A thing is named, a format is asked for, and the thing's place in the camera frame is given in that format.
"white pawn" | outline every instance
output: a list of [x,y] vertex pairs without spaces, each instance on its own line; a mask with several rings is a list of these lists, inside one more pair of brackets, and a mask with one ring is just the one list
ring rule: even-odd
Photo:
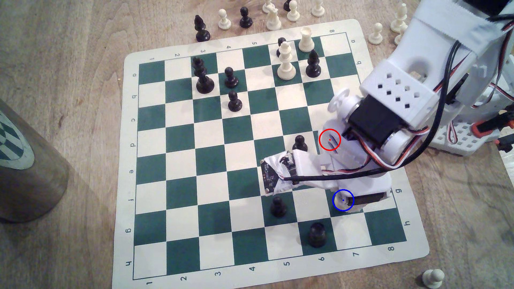
[[289,8],[291,11],[287,13],[287,19],[290,21],[296,22],[298,19],[300,19],[300,14],[298,13],[298,3],[295,0],[292,0],[289,2]]
[[229,29],[230,26],[232,26],[232,22],[227,19],[227,11],[225,11],[225,9],[220,9],[218,11],[218,15],[221,18],[221,20],[218,22],[218,26],[223,30]]
[[439,269],[430,269],[430,270],[426,270],[422,277],[421,277],[421,280],[423,282],[423,285],[425,285],[426,287],[430,288],[430,289],[436,289],[436,288],[439,288],[441,287],[441,284],[443,283],[443,280],[445,278],[445,273]]
[[398,6],[398,10],[394,12],[394,17],[396,20],[391,22],[391,30],[400,33],[401,27],[405,25],[404,20],[407,19],[407,5],[405,3]]
[[325,8],[321,6],[321,4],[323,4],[323,0],[314,0],[314,3],[316,3],[316,5],[310,12],[316,17],[323,16],[325,14]]
[[373,33],[371,33],[370,36],[368,36],[368,41],[374,45],[380,44],[383,40],[382,35],[380,35],[381,32],[382,24],[375,23],[375,25],[373,25]]

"green square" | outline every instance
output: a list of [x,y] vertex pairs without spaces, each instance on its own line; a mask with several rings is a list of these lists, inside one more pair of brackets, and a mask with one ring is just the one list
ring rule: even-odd
[[196,149],[196,175],[213,174],[226,170],[224,145]]
[[236,76],[239,79],[239,83],[234,88],[228,88],[225,86],[225,79],[227,79],[227,76],[225,73],[218,74],[219,78],[219,94],[225,95],[228,94],[229,91],[235,91],[237,93],[245,92],[248,89],[246,88],[246,73],[244,70],[237,70],[234,71],[234,76]]
[[268,261],[264,228],[232,232],[234,265]]
[[164,81],[164,60],[139,64],[139,84]]
[[286,150],[284,146],[284,137],[277,136],[264,139],[256,139],[253,141],[255,144],[255,156],[257,159],[257,166],[261,165],[261,159],[267,156],[281,153]]
[[407,240],[397,208],[368,212],[364,216],[373,246]]
[[230,200],[261,194],[257,168],[227,172]]
[[197,238],[166,242],[167,275],[200,271],[200,242]]
[[198,206],[198,229],[200,236],[227,233],[230,225],[229,202],[220,202]]
[[[325,226],[326,243],[319,248],[312,247],[308,242],[310,226],[314,223],[321,223]],[[300,231],[303,255],[314,255],[337,251],[336,238],[334,237],[334,230],[332,229],[332,221],[330,218],[299,222],[298,231]]]
[[166,154],[138,157],[136,161],[136,184],[147,184],[166,180]]
[[170,80],[166,82],[166,103],[193,99],[192,78]]
[[250,116],[223,119],[223,136],[225,143],[252,140],[253,130]]
[[[277,218],[271,214],[271,204],[273,198],[279,196],[284,204],[287,206],[286,214],[282,218]],[[274,196],[261,196],[262,211],[264,216],[264,226],[275,226],[289,223],[296,223],[296,210],[295,202],[292,197],[292,192],[280,193]]]
[[307,107],[280,111],[280,121],[282,122],[282,132],[284,135],[313,130],[310,126],[310,117]]
[[306,82],[303,84],[307,105],[329,103],[334,96],[330,79]]
[[268,45],[243,48],[245,68],[271,65]]
[[166,210],[195,206],[196,177],[186,177],[166,181]]
[[[198,57],[204,61],[204,67],[207,70],[207,74],[213,74],[218,72],[218,60],[216,57],[216,53],[202,54],[197,55],[195,57]],[[191,75],[194,75],[193,57],[191,57]]]
[[272,112],[279,109],[277,92],[274,87],[248,92],[248,102],[250,102],[251,114]]
[[219,96],[193,99],[194,122],[221,119],[222,105]]
[[[321,38],[320,37],[313,37],[314,41],[314,49],[318,53],[319,57],[324,57],[325,53],[323,52],[323,46],[321,45]],[[309,52],[303,52],[298,48],[298,44],[300,43],[300,39],[295,40],[295,47],[296,47],[296,55],[298,56],[298,60],[305,60],[309,58]]]
[[290,85],[290,84],[296,84],[296,83],[302,83],[302,75],[300,74],[300,66],[298,65],[298,61],[291,62],[291,64],[296,69],[296,75],[290,80],[283,80],[278,75],[278,69],[280,64],[275,64],[271,67],[273,70],[273,79],[275,80],[275,86],[284,86],[284,85]]
[[164,128],[166,113],[164,104],[140,107],[137,113],[137,130],[145,131]]
[[134,220],[134,246],[166,242],[166,211],[137,214]]
[[325,59],[331,78],[357,74],[351,53],[327,56]]

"white chess piece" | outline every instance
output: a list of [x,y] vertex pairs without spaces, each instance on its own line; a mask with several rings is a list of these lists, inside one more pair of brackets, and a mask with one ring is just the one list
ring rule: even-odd
[[310,11],[314,16],[321,17],[325,14],[325,8],[321,6],[323,4],[323,0],[314,0],[316,4],[313,9]]
[[396,19],[391,22],[391,30],[400,33],[401,27],[405,25],[404,20],[407,19],[407,5],[405,3],[398,6],[398,10],[394,12],[394,17]]
[[314,49],[314,41],[311,37],[313,31],[309,27],[303,27],[300,33],[302,34],[302,39],[298,43],[298,48],[303,52],[310,52]]
[[277,74],[283,80],[293,79],[296,75],[296,68],[291,64],[291,46],[289,43],[287,43],[287,41],[284,41],[280,45],[279,51],[279,60],[282,62],[282,64],[280,64],[277,70]]
[[394,38],[394,43],[395,43],[396,45],[399,45],[399,44],[400,44],[401,38],[403,37],[403,34],[405,33],[405,30],[407,30],[407,27],[408,27],[408,26],[405,24],[405,25],[403,25],[403,26],[400,28],[400,35],[398,35],[398,36],[396,36],[396,37]]
[[445,273],[439,269],[430,269],[430,270],[426,270],[422,277],[421,277],[421,280],[423,282],[423,285],[425,285],[426,287],[430,288],[430,289],[436,289],[436,288],[439,288],[441,287],[441,284],[443,283],[443,280],[445,278]]
[[221,20],[218,22],[218,26],[223,30],[229,29],[230,26],[232,26],[232,22],[227,19],[227,11],[225,11],[225,9],[220,9],[218,11],[218,15],[221,18]]
[[292,0],[289,2],[289,8],[291,11],[287,13],[287,19],[290,21],[296,22],[298,19],[300,19],[300,14],[298,13],[298,3],[295,0]]
[[381,32],[382,32],[382,24],[375,23],[375,25],[373,25],[373,33],[371,33],[368,36],[368,41],[374,45],[380,44],[383,40],[382,35],[380,35]]

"white square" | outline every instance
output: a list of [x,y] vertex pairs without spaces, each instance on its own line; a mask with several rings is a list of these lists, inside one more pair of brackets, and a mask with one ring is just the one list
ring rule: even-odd
[[234,71],[245,69],[245,60],[243,59],[243,50],[231,50],[216,53],[218,63],[218,73],[225,73],[225,68],[232,67]]
[[255,168],[255,143],[253,140],[229,143],[225,145],[227,171]]
[[325,190],[309,188],[292,192],[298,222],[330,218]]
[[137,132],[137,156],[166,153],[166,128]]
[[264,227],[260,196],[231,200],[229,204],[233,232]]
[[198,237],[198,206],[166,210],[166,241]]
[[280,112],[267,112],[250,115],[253,139],[262,139],[283,135]]
[[191,84],[191,89],[193,90],[193,99],[202,99],[202,98],[208,98],[208,97],[212,97],[212,96],[219,96],[219,77],[218,77],[218,74],[207,74],[207,76],[212,79],[212,81],[214,81],[214,89],[207,93],[207,94],[201,94],[198,92],[198,90],[196,89],[196,83],[198,82],[198,77],[196,76],[193,76],[192,79],[192,84]]
[[330,74],[328,73],[328,66],[326,65],[326,58],[325,57],[320,57],[320,68],[321,68],[321,74],[318,76],[318,77],[315,77],[315,78],[311,78],[309,76],[307,76],[307,66],[309,64],[307,63],[307,60],[300,60],[298,62],[298,66],[300,67],[300,75],[302,76],[302,81],[303,82],[313,82],[313,81],[318,81],[318,80],[323,80],[323,79],[329,79],[330,78]]
[[268,259],[303,255],[298,223],[265,227]]
[[196,176],[196,152],[185,150],[166,153],[166,179]]
[[245,69],[246,87],[248,91],[272,88],[275,86],[271,65]]
[[221,119],[196,122],[194,124],[195,148],[219,146],[225,143]]
[[275,87],[279,110],[296,109],[307,106],[305,90],[302,83]]
[[190,57],[164,61],[164,80],[168,81],[189,77],[192,77]]
[[193,100],[166,103],[166,127],[194,123]]
[[228,109],[228,94],[224,94],[220,97],[222,103],[222,118],[231,118],[238,116],[250,115],[250,102],[248,101],[248,92],[237,93],[237,98],[243,103],[243,107],[238,112],[232,112]]
[[234,265],[232,232],[201,236],[199,242],[200,269]]
[[325,57],[352,52],[346,33],[322,36],[320,40]]
[[166,83],[164,81],[139,85],[139,107],[165,103]]
[[166,242],[134,247],[134,279],[166,275]]
[[228,201],[227,172],[196,176],[198,204]]
[[371,245],[364,213],[337,216],[331,221],[338,250]]
[[136,214],[166,210],[166,181],[136,186]]

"chess piece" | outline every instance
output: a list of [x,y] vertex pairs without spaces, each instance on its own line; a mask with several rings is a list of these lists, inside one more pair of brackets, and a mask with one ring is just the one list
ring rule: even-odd
[[230,26],[232,26],[232,22],[227,18],[227,11],[225,9],[220,9],[218,11],[218,15],[221,18],[218,22],[218,26],[223,30],[229,29]]
[[311,50],[309,58],[307,59],[307,69],[305,74],[311,78],[316,78],[321,74],[320,59],[316,50]]
[[405,3],[398,6],[398,10],[394,12],[394,17],[396,19],[391,22],[390,28],[394,32],[400,33],[401,27],[405,25],[404,20],[407,19],[407,5]]
[[295,144],[292,145],[293,150],[301,150],[306,152],[307,151],[307,144],[305,143],[305,138],[303,135],[297,135],[295,137]]
[[273,198],[273,202],[271,203],[271,214],[277,218],[283,217],[287,212],[287,206],[282,201],[282,198],[276,196]]
[[243,103],[239,98],[237,98],[237,92],[229,91],[228,99],[230,99],[228,102],[228,109],[230,109],[231,112],[238,112],[241,110]]
[[298,3],[295,0],[292,0],[291,3],[289,3],[289,7],[291,8],[288,10],[287,13],[287,19],[290,21],[296,22],[298,19],[300,19],[300,14],[298,13]]
[[211,34],[205,30],[204,20],[200,17],[200,15],[196,15],[194,17],[194,29],[198,31],[196,33],[196,40],[198,42],[203,42],[211,39]]
[[319,248],[326,243],[325,226],[321,223],[314,223],[310,226],[309,237],[307,239],[309,245],[314,248]]
[[423,285],[425,285],[426,287],[430,288],[430,289],[436,289],[436,288],[439,288],[441,287],[441,284],[443,283],[443,280],[445,278],[445,273],[443,271],[441,271],[440,269],[430,269],[430,270],[426,270],[422,277],[421,277],[421,280],[423,282]]
[[246,7],[241,7],[241,20],[239,20],[239,26],[241,26],[242,28],[250,28],[250,26],[252,26],[253,24],[253,20],[252,18],[248,17],[248,8]]
[[375,23],[375,25],[373,25],[373,33],[371,33],[368,36],[368,41],[374,45],[380,44],[383,40],[383,37],[380,34],[381,32],[382,32],[382,24]]
[[239,79],[234,76],[234,69],[232,67],[225,68],[225,76],[227,79],[225,79],[225,86],[228,88],[234,88],[239,83]]

